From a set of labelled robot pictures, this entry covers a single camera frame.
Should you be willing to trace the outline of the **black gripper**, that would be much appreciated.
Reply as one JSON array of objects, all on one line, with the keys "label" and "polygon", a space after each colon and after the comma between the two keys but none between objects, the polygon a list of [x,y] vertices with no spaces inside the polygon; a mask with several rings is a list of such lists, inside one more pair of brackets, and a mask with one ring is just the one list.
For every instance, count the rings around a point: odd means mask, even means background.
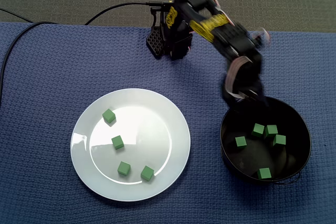
[{"label": "black gripper", "polygon": [[269,106],[260,80],[261,56],[240,56],[227,60],[227,73],[223,80],[223,99],[230,109],[236,101],[258,101],[260,106]]}]

